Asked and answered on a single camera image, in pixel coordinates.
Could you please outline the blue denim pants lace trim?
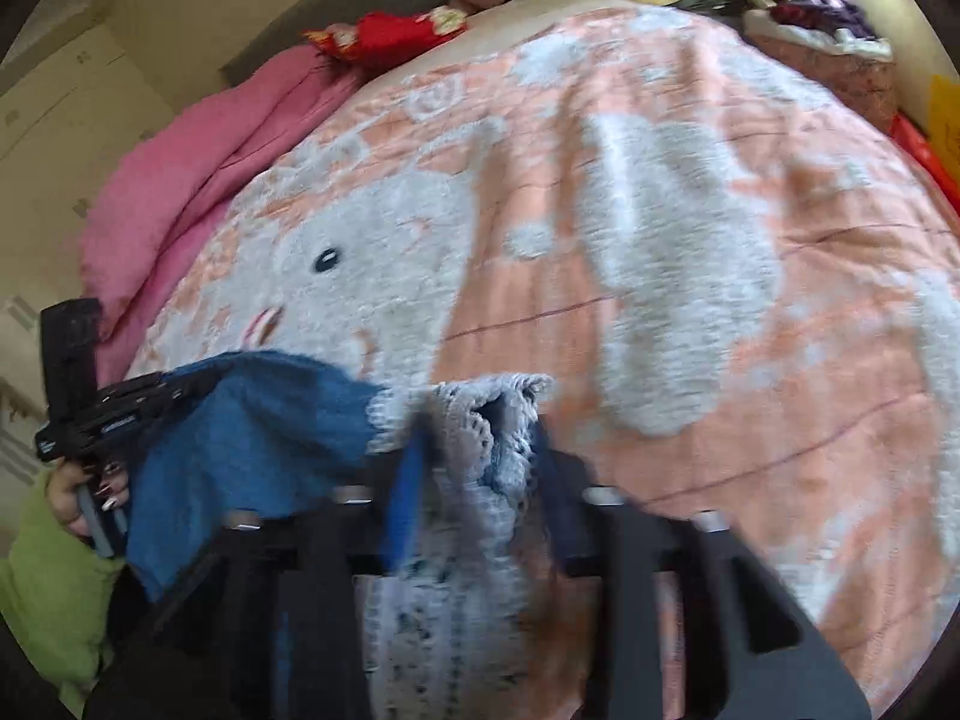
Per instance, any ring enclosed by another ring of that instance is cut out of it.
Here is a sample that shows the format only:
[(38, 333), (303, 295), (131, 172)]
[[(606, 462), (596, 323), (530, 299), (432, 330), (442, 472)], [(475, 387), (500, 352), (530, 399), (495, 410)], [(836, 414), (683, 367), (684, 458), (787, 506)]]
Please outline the blue denim pants lace trim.
[(392, 450), (420, 458), (386, 575), (359, 587), (381, 718), (490, 718), (529, 669), (527, 513), (544, 374), (379, 388), (313, 358), (229, 353), (217, 387), (140, 442), (127, 559), (171, 589), (224, 517), (302, 514)]

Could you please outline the purple white garment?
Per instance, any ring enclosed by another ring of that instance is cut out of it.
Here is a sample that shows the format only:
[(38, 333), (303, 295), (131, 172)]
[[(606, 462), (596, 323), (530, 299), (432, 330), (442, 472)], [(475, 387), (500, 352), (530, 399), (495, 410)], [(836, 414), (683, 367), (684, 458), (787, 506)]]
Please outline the purple white garment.
[(856, 0), (784, 0), (743, 14), (750, 37), (775, 39), (833, 57), (887, 62), (893, 49), (880, 36)]

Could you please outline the pink folded quilt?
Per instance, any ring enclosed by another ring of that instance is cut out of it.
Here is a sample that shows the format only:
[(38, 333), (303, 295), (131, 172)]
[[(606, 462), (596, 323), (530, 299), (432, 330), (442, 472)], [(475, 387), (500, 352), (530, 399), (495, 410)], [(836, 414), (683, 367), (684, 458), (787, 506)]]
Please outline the pink folded quilt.
[(361, 71), (311, 46), (286, 49), (240, 85), (188, 107), (121, 159), (78, 242), (83, 294), (103, 309), (101, 385), (125, 377), (146, 330), (236, 193), (361, 85)]

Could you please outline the cream wardrobe cabinet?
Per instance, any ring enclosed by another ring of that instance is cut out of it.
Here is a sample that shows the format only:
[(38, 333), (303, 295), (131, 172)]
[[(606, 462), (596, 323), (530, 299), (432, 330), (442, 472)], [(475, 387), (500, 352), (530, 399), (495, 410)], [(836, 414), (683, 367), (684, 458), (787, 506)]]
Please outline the cream wardrobe cabinet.
[(172, 109), (95, 26), (2, 96), (2, 344), (27, 355), (39, 310), (80, 291), (76, 239), (110, 171)]

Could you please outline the peach white bear blanket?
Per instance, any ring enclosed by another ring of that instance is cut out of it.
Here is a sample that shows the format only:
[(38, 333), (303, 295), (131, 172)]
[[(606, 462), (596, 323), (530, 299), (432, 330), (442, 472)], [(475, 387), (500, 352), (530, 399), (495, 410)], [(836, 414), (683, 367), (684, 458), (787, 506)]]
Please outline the peach white bear blanket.
[(236, 195), (133, 371), (254, 340), (446, 397), (654, 511), (724, 512), (885, 712), (958, 603), (958, 220), (889, 137), (727, 26), (512, 5)]

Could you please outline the green sleeve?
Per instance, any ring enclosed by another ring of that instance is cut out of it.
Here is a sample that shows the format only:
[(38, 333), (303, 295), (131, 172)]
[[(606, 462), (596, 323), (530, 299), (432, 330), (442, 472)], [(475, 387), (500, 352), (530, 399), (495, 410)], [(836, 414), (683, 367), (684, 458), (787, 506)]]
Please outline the green sleeve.
[(13, 639), (71, 717), (112, 661), (107, 613), (125, 562), (104, 559), (73, 528), (82, 473), (60, 466), (34, 484), (2, 559), (2, 616)]

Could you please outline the red floral cloth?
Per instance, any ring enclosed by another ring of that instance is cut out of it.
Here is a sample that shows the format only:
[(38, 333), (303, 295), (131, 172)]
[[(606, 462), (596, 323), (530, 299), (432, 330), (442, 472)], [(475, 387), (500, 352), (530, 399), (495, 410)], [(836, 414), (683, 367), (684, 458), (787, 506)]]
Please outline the red floral cloth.
[(377, 76), (452, 41), (466, 29), (462, 10), (441, 5), (410, 16), (373, 11), (352, 25), (309, 29), (302, 37), (322, 54)]

